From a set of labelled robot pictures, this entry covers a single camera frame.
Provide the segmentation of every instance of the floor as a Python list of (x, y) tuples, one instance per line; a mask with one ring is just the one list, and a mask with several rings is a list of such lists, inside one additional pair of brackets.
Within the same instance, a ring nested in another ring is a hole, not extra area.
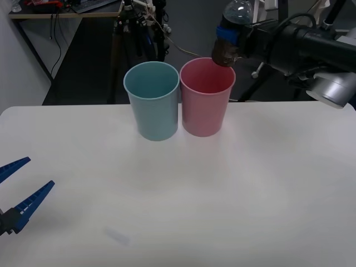
[[(215, 27), (219, 24), (223, 8), (230, 0), (180, 0), (168, 1), (166, 11), (169, 14), (169, 26), (172, 28), (171, 38), (182, 48), (202, 56), (210, 56), (215, 41)], [(110, 70), (112, 18), (83, 19), (70, 45), (63, 63), (43, 102), (44, 105), (100, 105), (105, 104)], [(132, 40), (126, 37), (131, 48)], [(135, 51), (129, 49), (133, 65), (145, 61), (137, 58)], [(125, 56), (121, 55), (120, 79), (129, 69)], [(171, 45), (165, 62), (177, 70), (193, 59)], [(257, 69), (259, 62), (241, 60), (236, 63), (236, 83), (231, 93), (231, 99), (239, 99), (255, 80), (251, 73)], [(271, 69), (267, 66), (261, 75), (269, 75)], [(254, 101), (291, 101), (294, 87), (287, 84), (281, 73), (274, 72), (261, 88), (254, 94)], [(305, 92), (298, 100), (310, 100)], [(116, 103), (128, 103), (128, 97), (119, 83), (116, 92)]]

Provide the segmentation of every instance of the tripod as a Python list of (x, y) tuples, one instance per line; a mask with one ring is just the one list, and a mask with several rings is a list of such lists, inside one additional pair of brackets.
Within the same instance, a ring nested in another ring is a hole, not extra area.
[[(162, 17), (166, 1), (154, 0), (153, 3), (156, 7), (156, 20), (160, 25), (162, 25)], [(110, 83), (107, 104), (115, 104), (115, 92), (118, 84), (118, 72), (120, 69), (120, 51), (125, 49), (127, 54), (127, 47), (124, 41), (125, 26), (130, 29), (132, 38), (135, 42), (136, 54), (138, 57), (142, 57), (142, 52), (144, 52), (148, 61), (164, 61), (169, 48), (165, 47), (165, 36), (163, 31), (158, 25), (154, 24), (152, 29), (154, 30), (154, 42), (157, 44), (156, 55), (155, 45), (150, 37), (145, 17), (141, 13), (136, 12), (131, 0), (125, 0), (123, 11), (117, 18), (115, 18), (113, 24)], [(128, 56), (126, 60), (127, 64), (130, 66), (130, 59)]]

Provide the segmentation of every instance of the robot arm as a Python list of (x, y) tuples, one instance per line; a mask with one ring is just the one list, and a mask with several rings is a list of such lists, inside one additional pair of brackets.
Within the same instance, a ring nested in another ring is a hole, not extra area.
[[(334, 19), (335, 8), (330, 14)], [(302, 16), (309, 17), (313, 26), (290, 22)], [(330, 24), (327, 28), (317, 28), (309, 14), (295, 14), (282, 22), (270, 19), (249, 25), (233, 24), (223, 18), (217, 28), (212, 59), (229, 67), (239, 57), (254, 58), (289, 78), (316, 78), (315, 87), (307, 93), (342, 108), (356, 93), (356, 39), (353, 39), (356, 33), (351, 31), (349, 36), (336, 40)]]

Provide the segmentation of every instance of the bottle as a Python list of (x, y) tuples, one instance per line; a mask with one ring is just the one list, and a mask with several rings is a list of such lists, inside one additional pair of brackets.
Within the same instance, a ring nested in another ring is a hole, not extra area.
[(19, 0), (11, 0), (12, 7), (11, 11), (12, 12), (20, 12), (22, 10), (21, 6), (18, 4)]
[(253, 21), (253, 8), (249, 0), (232, 0), (224, 9), (217, 40), (211, 53), (212, 60), (223, 67), (231, 67), (239, 58), (238, 36), (243, 25)]
[(222, 15), (233, 24), (251, 24), (253, 8), (249, 0), (232, 0), (225, 7)]

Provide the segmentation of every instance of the white table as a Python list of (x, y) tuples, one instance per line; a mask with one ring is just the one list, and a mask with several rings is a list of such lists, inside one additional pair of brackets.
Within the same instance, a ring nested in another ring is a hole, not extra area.
[(7, 210), (56, 185), (1, 267), (356, 266), (356, 113), (232, 103), (213, 137), (143, 139), (130, 106), (13, 107), (0, 117)]

